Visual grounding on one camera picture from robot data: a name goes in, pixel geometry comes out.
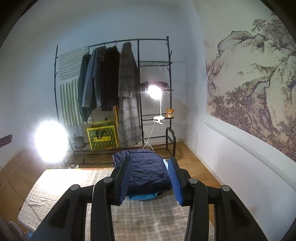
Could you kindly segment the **navy puffer jacket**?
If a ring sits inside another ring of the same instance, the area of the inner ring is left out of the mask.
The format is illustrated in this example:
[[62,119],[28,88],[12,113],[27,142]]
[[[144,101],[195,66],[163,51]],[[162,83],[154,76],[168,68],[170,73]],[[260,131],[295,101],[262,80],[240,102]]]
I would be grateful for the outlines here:
[[132,173],[127,196],[148,195],[171,190],[171,180],[163,158],[146,149],[124,150],[113,154],[116,168],[125,158],[132,161]]

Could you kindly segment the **black metal clothes rack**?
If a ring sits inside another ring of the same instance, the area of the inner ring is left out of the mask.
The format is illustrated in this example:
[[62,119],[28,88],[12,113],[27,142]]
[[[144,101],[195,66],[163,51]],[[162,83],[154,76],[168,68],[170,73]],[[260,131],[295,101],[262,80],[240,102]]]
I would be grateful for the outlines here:
[[[114,40],[109,42],[103,42],[100,44],[95,44],[88,46],[88,52],[90,52],[91,48],[99,47],[99,46],[106,46],[107,44],[117,44],[117,43],[123,43],[123,42],[131,42],[136,41],[137,43],[137,69],[140,70],[141,67],[166,67],[169,72],[169,87],[164,90],[164,92],[168,92],[169,98],[170,98],[170,107],[172,107],[172,91],[171,88],[172,80],[171,80],[171,54],[172,51],[170,50],[170,39],[167,36],[166,38],[138,38],[138,39],[125,39],[125,40]],[[164,41],[167,49],[168,49],[168,61],[141,61],[140,60],[140,42],[141,41]],[[58,101],[57,101],[57,75],[59,70],[57,69],[57,64],[61,61],[61,57],[58,54],[59,47],[56,47],[55,50],[55,62],[54,62],[54,96],[55,96],[55,106],[56,106],[56,113],[57,118],[59,118],[59,109],[58,109]],[[128,147],[128,149],[137,149],[140,147],[146,147],[148,145],[148,140],[144,138],[144,121],[154,121],[154,117],[152,114],[143,114],[142,113],[142,96],[141,94],[146,93],[147,89],[142,90],[139,89],[138,92],[138,100],[139,100],[139,122],[140,122],[140,129],[142,134],[142,142],[140,144],[136,144],[132,147]],[[176,156],[176,135],[175,132],[171,128],[171,123],[169,123],[169,126],[166,128],[166,132],[162,136],[155,136],[152,137],[152,139],[155,139],[157,142],[153,143],[151,148],[153,148],[155,151],[165,151],[166,155],[163,157],[164,159],[168,159],[170,157]],[[121,151],[123,148],[115,147],[115,148],[107,148],[107,149],[101,149],[101,150],[91,150],[90,145],[88,144],[85,148],[81,150],[75,150],[73,143],[69,141],[70,146],[70,156],[67,157],[63,163],[65,166],[70,165],[80,165],[82,166],[89,166],[92,165],[92,163],[86,163],[86,157],[87,156],[98,156],[98,155],[111,155],[113,153],[116,153],[118,151]]]

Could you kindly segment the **beige plaid bed cover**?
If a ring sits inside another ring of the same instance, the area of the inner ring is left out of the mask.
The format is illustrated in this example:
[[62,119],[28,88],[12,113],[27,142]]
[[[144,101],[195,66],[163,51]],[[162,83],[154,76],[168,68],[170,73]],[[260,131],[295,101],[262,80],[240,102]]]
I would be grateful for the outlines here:
[[[18,222],[34,232],[71,185],[91,186],[111,172],[111,168],[44,171],[27,195]],[[116,240],[184,239],[189,209],[179,206],[172,191],[146,201],[126,199],[111,210]]]

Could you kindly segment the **small potted plant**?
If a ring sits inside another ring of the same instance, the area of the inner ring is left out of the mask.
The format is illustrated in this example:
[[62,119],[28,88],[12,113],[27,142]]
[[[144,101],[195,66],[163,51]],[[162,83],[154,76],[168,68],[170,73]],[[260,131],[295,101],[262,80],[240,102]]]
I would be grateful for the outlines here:
[[76,134],[73,137],[75,149],[81,150],[87,146],[83,136],[77,136]]

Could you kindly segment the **light blue folded garment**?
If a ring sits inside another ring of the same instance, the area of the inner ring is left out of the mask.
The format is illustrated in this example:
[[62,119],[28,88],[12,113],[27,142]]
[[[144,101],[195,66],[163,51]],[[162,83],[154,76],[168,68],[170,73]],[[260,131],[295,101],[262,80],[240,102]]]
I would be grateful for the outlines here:
[[163,158],[134,161],[127,197],[130,200],[149,200],[171,189],[168,163]]

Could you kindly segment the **green yellow patterned storage bag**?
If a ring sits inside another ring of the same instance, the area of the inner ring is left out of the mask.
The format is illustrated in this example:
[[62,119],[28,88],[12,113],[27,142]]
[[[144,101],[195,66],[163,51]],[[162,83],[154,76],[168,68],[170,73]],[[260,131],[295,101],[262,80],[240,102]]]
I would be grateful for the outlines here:
[[93,123],[90,128],[86,130],[92,150],[119,147],[115,120]]

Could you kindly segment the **grey plaid long coat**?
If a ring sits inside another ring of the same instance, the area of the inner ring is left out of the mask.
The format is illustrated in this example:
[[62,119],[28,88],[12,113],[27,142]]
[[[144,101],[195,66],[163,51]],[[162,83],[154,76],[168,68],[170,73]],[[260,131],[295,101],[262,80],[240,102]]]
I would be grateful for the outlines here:
[[132,44],[123,44],[119,60],[119,145],[130,147],[141,141],[139,119],[139,75]]

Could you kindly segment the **small brown teddy bear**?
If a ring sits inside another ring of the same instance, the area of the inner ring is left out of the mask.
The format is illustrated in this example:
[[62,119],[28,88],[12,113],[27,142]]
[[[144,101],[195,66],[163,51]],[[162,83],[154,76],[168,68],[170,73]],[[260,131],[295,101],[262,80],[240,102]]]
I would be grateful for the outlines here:
[[165,118],[173,118],[173,113],[174,113],[174,109],[171,109],[171,108],[169,108],[169,109],[167,109],[166,110],[166,115],[165,115]]

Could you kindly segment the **blue denim jacket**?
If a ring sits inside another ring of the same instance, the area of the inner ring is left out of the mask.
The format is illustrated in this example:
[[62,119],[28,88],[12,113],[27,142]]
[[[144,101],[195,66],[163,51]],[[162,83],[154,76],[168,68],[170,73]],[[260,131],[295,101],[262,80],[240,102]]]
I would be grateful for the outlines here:
[[82,106],[84,108],[90,108],[94,104],[96,104],[96,107],[101,106],[101,69],[102,65],[104,65],[106,50],[105,46],[101,46],[93,50],[91,54],[82,96]]

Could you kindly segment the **white clip-on desk lamp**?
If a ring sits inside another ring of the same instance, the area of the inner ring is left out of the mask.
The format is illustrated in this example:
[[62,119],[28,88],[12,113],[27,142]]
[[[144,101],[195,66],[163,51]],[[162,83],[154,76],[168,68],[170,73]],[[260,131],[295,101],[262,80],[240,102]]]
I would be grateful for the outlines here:
[[145,137],[142,137],[143,149],[148,147],[154,151],[154,148],[149,141],[152,137],[156,124],[158,123],[159,125],[162,125],[165,118],[162,112],[163,90],[155,85],[151,85],[145,90],[145,94],[147,95],[145,103],[147,110],[145,111],[145,114],[142,115],[142,121],[145,121],[146,124],[150,121],[152,126],[149,134],[146,133]]

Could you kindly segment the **dark folded item on shelf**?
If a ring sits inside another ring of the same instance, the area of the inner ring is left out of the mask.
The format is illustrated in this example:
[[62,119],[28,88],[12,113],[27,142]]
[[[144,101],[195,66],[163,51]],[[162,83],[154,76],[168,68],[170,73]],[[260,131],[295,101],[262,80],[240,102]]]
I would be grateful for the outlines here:
[[155,85],[160,89],[167,89],[169,88],[169,84],[163,81],[146,81],[140,84],[140,88],[142,90],[148,89],[149,86]]

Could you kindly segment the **black hanging jacket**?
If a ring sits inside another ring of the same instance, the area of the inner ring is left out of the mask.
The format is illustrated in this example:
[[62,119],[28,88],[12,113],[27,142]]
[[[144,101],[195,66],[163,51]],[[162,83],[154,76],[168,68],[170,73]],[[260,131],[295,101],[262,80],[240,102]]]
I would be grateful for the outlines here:
[[116,46],[107,48],[102,69],[102,111],[112,111],[113,107],[118,105],[119,60],[118,48]]

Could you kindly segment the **green striped wall hanging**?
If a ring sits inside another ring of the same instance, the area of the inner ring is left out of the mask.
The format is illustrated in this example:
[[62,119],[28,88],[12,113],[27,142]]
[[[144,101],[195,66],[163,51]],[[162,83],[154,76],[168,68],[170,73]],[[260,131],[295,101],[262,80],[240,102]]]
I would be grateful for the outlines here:
[[93,122],[93,116],[83,121],[78,104],[78,78],[82,57],[89,47],[81,47],[64,53],[58,58],[58,85],[62,123],[65,127],[80,126]]

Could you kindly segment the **mountain landscape wall mural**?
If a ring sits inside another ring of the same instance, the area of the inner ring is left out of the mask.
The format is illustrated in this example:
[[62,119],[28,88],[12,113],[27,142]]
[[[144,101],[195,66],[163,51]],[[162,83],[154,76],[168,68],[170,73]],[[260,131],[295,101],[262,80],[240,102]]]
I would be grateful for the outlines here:
[[207,113],[295,159],[295,41],[270,13],[232,31],[206,63]]

